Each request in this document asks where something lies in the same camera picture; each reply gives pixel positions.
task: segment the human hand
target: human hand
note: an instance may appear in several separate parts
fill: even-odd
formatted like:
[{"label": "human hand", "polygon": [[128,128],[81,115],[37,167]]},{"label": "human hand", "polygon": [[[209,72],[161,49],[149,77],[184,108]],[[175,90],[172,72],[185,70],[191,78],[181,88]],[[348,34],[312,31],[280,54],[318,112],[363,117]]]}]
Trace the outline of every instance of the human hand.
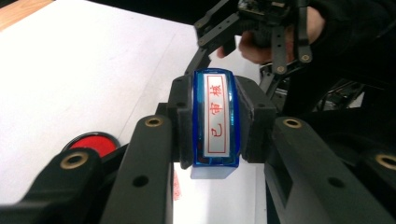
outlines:
[{"label": "human hand", "polygon": [[[322,33],[326,21],[321,17],[320,13],[313,7],[307,8],[307,35],[309,43],[314,43]],[[294,28],[287,27],[285,31],[286,37],[286,52],[288,63],[294,60],[293,54],[293,38]],[[254,35],[252,32],[246,31],[242,33],[242,38],[239,43],[239,50],[244,58],[253,63],[269,63],[272,61],[271,48],[260,48],[254,43]],[[219,58],[224,58],[224,49],[220,47],[217,51]]]}]

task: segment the finger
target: finger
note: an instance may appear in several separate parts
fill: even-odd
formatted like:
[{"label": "finger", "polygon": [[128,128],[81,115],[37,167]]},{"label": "finger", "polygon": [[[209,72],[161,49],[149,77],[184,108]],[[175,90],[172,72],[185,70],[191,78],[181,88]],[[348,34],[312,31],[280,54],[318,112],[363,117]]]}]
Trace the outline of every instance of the finger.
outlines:
[{"label": "finger", "polygon": [[239,42],[239,50],[244,58],[253,63],[271,62],[271,49],[258,47],[254,43],[254,35],[251,32],[242,33],[242,38]]},{"label": "finger", "polygon": [[223,46],[219,47],[216,53],[219,58],[224,58],[225,57],[224,47]]},{"label": "finger", "polygon": [[306,32],[308,34],[309,44],[312,44],[320,37],[326,21],[313,7],[308,7],[307,15]]}]

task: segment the red circle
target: red circle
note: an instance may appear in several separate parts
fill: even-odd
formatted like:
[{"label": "red circle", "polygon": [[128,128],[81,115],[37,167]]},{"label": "red circle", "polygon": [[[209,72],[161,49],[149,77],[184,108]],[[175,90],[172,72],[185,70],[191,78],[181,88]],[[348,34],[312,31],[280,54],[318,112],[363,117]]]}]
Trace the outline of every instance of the red circle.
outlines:
[{"label": "red circle", "polygon": [[83,137],[74,143],[70,149],[77,147],[89,147],[98,152],[101,158],[117,149],[117,145],[111,139],[99,135]]}]

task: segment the bolt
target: bolt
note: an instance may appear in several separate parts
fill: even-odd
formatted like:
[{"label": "bolt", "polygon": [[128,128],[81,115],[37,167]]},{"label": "bolt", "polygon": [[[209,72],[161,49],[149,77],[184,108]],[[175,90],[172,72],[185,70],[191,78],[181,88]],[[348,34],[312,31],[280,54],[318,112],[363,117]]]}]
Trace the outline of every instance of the bolt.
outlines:
[{"label": "bolt", "polygon": [[284,67],[284,66],[279,66],[279,67],[276,69],[276,71],[277,71],[278,73],[283,73],[283,72],[285,71],[285,67]]},{"label": "bolt", "polygon": [[308,55],[303,55],[303,57],[301,57],[301,60],[303,60],[304,62],[309,61],[309,56]]}]

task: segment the black mechanical part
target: black mechanical part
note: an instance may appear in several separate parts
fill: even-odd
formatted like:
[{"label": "black mechanical part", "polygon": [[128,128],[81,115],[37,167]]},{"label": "black mechanical part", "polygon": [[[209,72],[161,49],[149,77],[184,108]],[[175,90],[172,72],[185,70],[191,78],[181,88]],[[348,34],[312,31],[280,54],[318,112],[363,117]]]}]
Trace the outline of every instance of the black mechanical part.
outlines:
[{"label": "black mechanical part", "polygon": [[352,172],[396,219],[396,154],[384,149],[365,151]]},{"label": "black mechanical part", "polygon": [[276,107],[260,87],[246,77],[236,77],[241,127],[241,155],[250,163],[264,163]]},{"label": "black mechanical part", "polygon": [[155,115],[167,116],[168,103],[158,103]]},{"label": "black mechanical part", "polygon": [[172,122],[173,161],[181,168],[192,165],[192,77],[176,78],[169,93],[166,114]]},{"label": "black mechanical part", "polygon": [[272,198],[272,195],[268,188],[267,183],[265,183],[265,201],[267,204],[267,223],[280,224],[279,217],[276,212],[274,200]]},{"label": "black mechanical part", "polygon": [[84,223],[99,223],[127,147],[128,145],[117,148],[117,150],[102,158],[105,178],[92,200],[90,210],[87,213]]},{"label": "black mechanical part", "polygon": [[273,137],[264,172],[281,223],[395,223],[307,123],[278,118]]},{"label": "black mechanical part", "polygon": [[172,123],[145,117],[136,124],[101,223],[172,223],[172,196]]},{"label": "black mechanical part", "polygon": [[[312,61],[306,33],[307,6],[307,0],[241,0],[238,4],[234,0],[220,1],[194,24],[199,49],[186,75],[191,75],[192,70],[209,65],[208,55],[217,48],[223,46],[225,55],[234,51],[233,37],[244,31],[253,32],[259,47],[271,46],[272,49],[276,49],[273,51],[275,68],[271,69],[274,74],[285,75],[294,72],[296,67],[304,67]],[[288,65],[284,28],[292,24],[294,24],[295,32],[294,56],[297,60]]]},{"label": "black mechanical part", "polygon": [[364,85],[341,79],[317,105],[317,111],[347,109],[364,91]]},{"label": "black mechanical part", "polygon": [[20,202],[0,207],[0,223],[83,223],[102,181],[95,151],[66,150],[44,168]]}]

